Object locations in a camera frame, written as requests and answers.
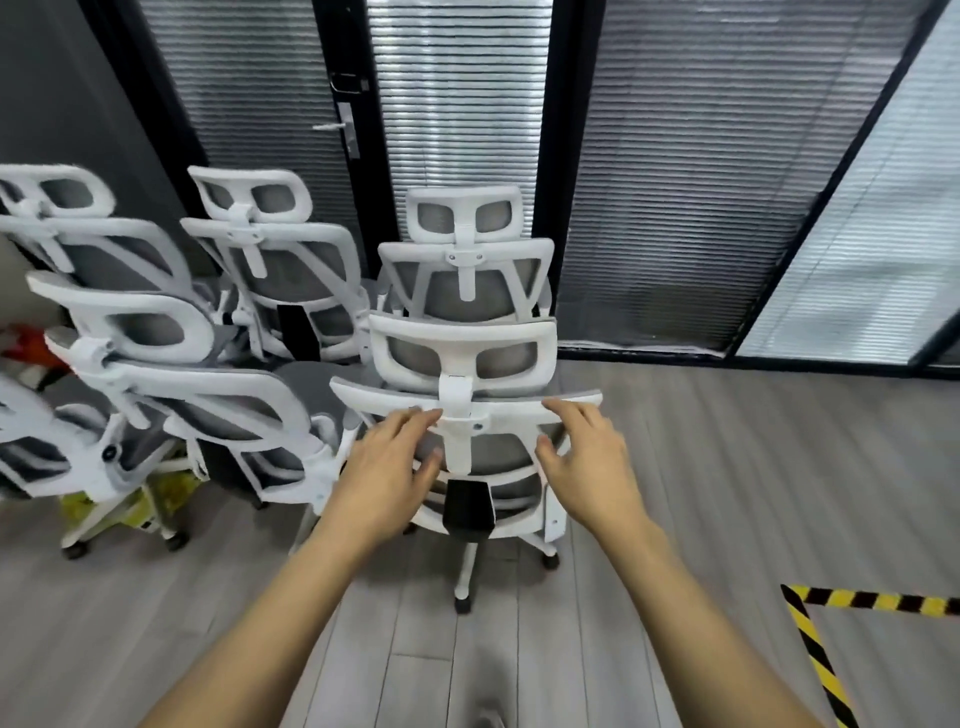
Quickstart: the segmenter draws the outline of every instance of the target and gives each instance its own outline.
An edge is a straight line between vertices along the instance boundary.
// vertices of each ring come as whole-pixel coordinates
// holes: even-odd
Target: chair caster wheel
[[[190,534],[186,531],[177,531],[169,539],[163,539],[164,545],[167,547],[168,551],[179,551],[181,548],[190,543]]]
[[[89,551],[90,546],[86,544],[86,541],[78,541],[76,544],[71,544],[67,548],[60,550],[63,558],[67,561],[76,561],[77,559],[83,558]]]

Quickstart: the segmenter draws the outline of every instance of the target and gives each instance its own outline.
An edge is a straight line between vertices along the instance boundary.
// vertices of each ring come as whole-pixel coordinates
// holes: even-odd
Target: window blinds
[[[552,0],[367,0],[401,234],[407,187],[518,184],[533,220]]]
[[[924,0],[607,0],[561,338],[724,350]]]
[[[905,364],[960,309],[958,119],[952,3],[741,353]]]
[[[180,102],[217,167],[296,172],[313,218],[363,256],[339,121],[310,0],[139,0]]]

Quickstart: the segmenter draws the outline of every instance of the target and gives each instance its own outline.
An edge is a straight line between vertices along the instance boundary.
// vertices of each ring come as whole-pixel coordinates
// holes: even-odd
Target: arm
[[[567,512],[597,539],[630,593],[687,728],[820,723],[737,632],[647,516],[623,436],[592,404],[545,400],[570,434],[537,457]]]
[[[350,458],[302,548],[241,620],[181,677],[140,728],[274,728],[324,626],[377,545],[414,517],[440,471],[414,448],[441,411],[394,412]]]

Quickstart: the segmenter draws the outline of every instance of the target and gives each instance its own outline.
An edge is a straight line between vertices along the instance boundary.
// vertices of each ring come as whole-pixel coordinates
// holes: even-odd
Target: striped floor tape
[[[833,671],[824,644],[817,628],[807,613],[806,605],[843,607],[848,609],[877,609],[886,612],[905,612],[926,617],[960,617],[960,598],[939,596],[885,595],[877,592],[852,592],[849,589],[817,589],[802,586],[780,585],[793,618],[810,656],[813,669],[820,678],[827,700],[840,728],[859,728],[850,699]]]

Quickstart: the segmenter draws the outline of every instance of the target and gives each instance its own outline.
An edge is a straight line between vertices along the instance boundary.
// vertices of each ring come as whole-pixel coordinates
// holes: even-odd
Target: black lumbar support
[[[482,480],[447,480],[444,528],[454,538],[478,544],[496,526],[490,486]]]

